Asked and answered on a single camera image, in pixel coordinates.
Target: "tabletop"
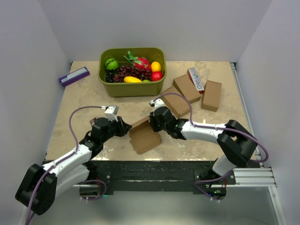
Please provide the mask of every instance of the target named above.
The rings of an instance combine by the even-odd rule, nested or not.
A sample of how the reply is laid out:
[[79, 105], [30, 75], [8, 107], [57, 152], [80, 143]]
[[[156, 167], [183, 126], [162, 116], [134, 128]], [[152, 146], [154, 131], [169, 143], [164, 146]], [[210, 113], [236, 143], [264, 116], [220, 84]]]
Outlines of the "tabletop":
[[[55, 160], [72, 150], [75, 141], [68, 126], [68, 119], [72, 111], [87, 105], [117, 105], [118, 115], [126, 123], [132, 124], [153, 110], [149, 102], [154, 97], [110, 97], [103, 84], [98, 79], [98, 61], [74, 61], [71, 72], [87, 67], [90, 75], [67, 86], [64, 91], [60, 109], [50, 140], [46, 160]], [[240, 96], [233, 77], [229, 62], [215, 61], [167, 61], [167, 77], [163, 90], [172, 86], [173, 79], [187, 73], [188, 68], [195, 67], [203, 84], [207, 80], [222, 83], [221, 101], [217, 112], [201, 109], [201, 101], [192, 104], [193, 121], [201, 123], [226, 123], [237, 120], [244, 127], [247, 126]], [[104, 116], [101, 109], [83, 109], [72, 118], [72, 127], [78, 138], [83, 139], [87, 131], [91, 130], [90, 120]], [[215, 160], [222, 155], [221, 148], [213, 143], [199, 140], [177, 140], [166, 132], [160, 131], [162, 143], [139, 155], [129, 143], [129, 135], [113, 137], [104, 144], [104, 149], [93, 160]]]

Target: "white wall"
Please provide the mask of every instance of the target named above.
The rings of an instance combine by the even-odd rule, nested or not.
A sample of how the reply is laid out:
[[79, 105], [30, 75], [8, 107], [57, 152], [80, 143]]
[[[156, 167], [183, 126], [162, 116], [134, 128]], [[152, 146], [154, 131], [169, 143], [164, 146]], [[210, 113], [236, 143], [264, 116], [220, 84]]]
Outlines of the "white wall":
[[271, 0], [39, 0], [66, 55], [155, 46], [168, 60], [237, 61]]
[[255, 135], [270, 151], [280, 200], [299, 224], [300, 1], [273, 0], [237, 71]]
[[38, 1], [1, 1], [0, 28], [0, 224], [13, 225], [15, 193], [45, 156], [69, 65]]

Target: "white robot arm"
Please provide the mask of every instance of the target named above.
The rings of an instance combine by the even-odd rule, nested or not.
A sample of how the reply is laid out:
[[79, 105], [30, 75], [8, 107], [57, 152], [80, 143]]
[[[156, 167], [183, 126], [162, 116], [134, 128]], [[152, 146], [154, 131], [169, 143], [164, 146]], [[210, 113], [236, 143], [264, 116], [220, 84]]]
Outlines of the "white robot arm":
[[[107, 140], [114, 136], [125, 136], [131, 128], [131, 125], [116, 115], [117, 111], [116, 105], [109, 106], [105, 111], [106, 118], [91, 120], [92, 130], [79, 142], [78, 147], [50, 163], [42, 166], [34, 164], [29, 167], [15, 195], [16, 200], [28, 206], [34, 195], [31, 209], [37, 215], [41, 215], [51, 207], [54, 199], [61, 193], [87, 180], [90, 168], [83, 164], [94, 158], [103, 149], [103, 144]], [[34, 193], [34, 188], [41, 179], [42, 183]]]
[[257, 144], [242, 135], [226, 131], [226, 127], [251, 135], [241, 124], [230, 120], [226, 124], [202, 124], [187, 119], [177, 119], [160, 98], [150, 101], [154, 107], [150, 114], [150, 124], [154, 131], [166, 131], [176, 139], [196, 139], [219, 144], [224, 155], [218, 158], [208, 174], [202, 174], [203, 180], [221, 177], [235, 167], [246, 167]]

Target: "cardboard box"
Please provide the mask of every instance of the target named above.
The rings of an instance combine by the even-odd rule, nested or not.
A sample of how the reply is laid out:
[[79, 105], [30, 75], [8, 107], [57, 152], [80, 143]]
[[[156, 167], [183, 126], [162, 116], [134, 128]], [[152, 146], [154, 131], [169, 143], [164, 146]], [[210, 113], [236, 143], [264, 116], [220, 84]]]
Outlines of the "cardboard box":
[[214, 81], [207, 81], [204, 86], [204, 94], [201, 100], [201, 108], [216, 112], [221, 99], [222, 84]]
[[154, 132], [149, 123], [149, 116], [132, 124], [129, 131], [130, 143], [138, 154], [143, 154], [161, 144], [159, 133]]
[[[167, 90], [164, 90], [162, 94], [171, 92], [180, 94], [180, 92], [177, 91], [177, 89], [173, 86], [168, 88]], [[166, 95], [163, 96], [161, 99], [164, 101], [165, 105], [171, 110], [171, 112], [174, 114], [174, 116], [176, 116], [177, 119], [189, 113], [190, 111], [186, 101], [177, 95]]]
[[188, 75], [177, 77], [173, 80], [173, 86], [182, 94], [190, 103], [200, 100], [201, 94], [190, 81]]
[[193, 82], [194, 86], [199, 91], [199, 93], [203, 94], [204, 93], [204, 87], [203, 87], [203, 84], [200, 80], [200, 77], [197, 74], [196, 69], [194, 67], [189, 68], [187, 70], [187, 75], [188, 75], [189, 79]]

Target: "leaf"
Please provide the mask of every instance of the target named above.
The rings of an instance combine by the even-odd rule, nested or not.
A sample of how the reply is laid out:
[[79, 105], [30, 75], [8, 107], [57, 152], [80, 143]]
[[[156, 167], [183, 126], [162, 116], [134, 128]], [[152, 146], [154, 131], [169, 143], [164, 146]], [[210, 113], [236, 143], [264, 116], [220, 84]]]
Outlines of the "leaf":
[[137, 64], [139, 64], [139, 65], [141, 65], [141, 64], [142, 64], [142, 62], [141, 62], [141, 61], [139, 61], [139, 60], [134, 60], [134, 62], [135, 62], [135, 63], [137, 63]]
[[129, 60], [137, 60], [138, 57], [134, 57], [130, 51], [128, 51]]
[[128, 62], [130, 62], [133, 65], [133, 62], [129, 58], [127, 58], [125, 55], [124, 55], [124, 57], [125, 57], [125, 59], [128, 60]]

